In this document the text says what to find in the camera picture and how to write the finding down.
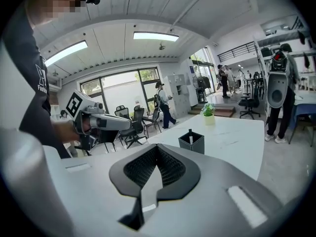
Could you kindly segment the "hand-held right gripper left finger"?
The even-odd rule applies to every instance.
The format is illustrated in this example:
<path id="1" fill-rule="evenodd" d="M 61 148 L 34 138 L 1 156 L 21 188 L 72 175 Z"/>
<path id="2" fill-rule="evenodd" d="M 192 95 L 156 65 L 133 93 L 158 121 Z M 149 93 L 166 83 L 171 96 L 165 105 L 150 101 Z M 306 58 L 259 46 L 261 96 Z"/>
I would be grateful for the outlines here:
<path id="1" fill-rule="evenodd" d="M 60 159 L 44 147 L 43 228 L 54 237 L 156 237 L 147 221 L 139 229 L 128 226 L 143 213 L 136 197 L 119 193 L 109 172 L 116 162 L 146 153 L 144 145 L 120 153 Z"/>

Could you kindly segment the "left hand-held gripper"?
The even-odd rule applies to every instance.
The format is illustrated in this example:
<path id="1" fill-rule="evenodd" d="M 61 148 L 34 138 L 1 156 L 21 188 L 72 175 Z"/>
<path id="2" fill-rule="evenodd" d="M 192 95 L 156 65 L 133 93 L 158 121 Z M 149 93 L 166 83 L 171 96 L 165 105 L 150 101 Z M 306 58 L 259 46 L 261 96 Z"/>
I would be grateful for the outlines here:
<path id="1" fill-rule="evenodd" d="M 79 135 L 79 145 L 76 149 L 90 151 L 100 141 L 100 130 L 122 131 L 131 127 L 131 121 L 126 118 L 104 114 L 103 104 L 94 101 L 91 97 L 75 90 L 71 95 L 66 111 L 73 120 L 76 134 Z M 82 116 L 90 117 L 91 129 L 82 131 Z"/>

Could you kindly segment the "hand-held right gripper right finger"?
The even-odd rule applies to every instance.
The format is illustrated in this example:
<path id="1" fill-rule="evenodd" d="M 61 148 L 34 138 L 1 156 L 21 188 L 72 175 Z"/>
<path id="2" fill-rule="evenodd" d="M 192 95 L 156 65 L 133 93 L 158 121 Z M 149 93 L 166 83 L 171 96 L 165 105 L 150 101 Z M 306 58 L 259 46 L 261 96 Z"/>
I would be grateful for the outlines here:
<path id="1" fill-rule="evenodd" d="M 282 203 L 271 191 L 230 163 L 175 146 L 167 148 L 194 161 L 200 180 L 183 199 L 159 202 L 142 227 L 143 235 L 258 236 L 282 211 Z"/>

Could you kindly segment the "person's left hand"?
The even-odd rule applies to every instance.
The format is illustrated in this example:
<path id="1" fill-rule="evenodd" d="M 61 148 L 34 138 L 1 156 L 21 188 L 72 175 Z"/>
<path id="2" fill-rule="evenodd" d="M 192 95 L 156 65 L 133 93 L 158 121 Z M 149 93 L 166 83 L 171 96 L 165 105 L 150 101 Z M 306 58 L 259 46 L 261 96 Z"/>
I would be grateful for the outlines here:
<path id="1" fill-rule="evenodd" d="M 90 117 L 89 116 L 82 116 L 82 131 L 87 133 L 91 129 L 90 126 Z"/>

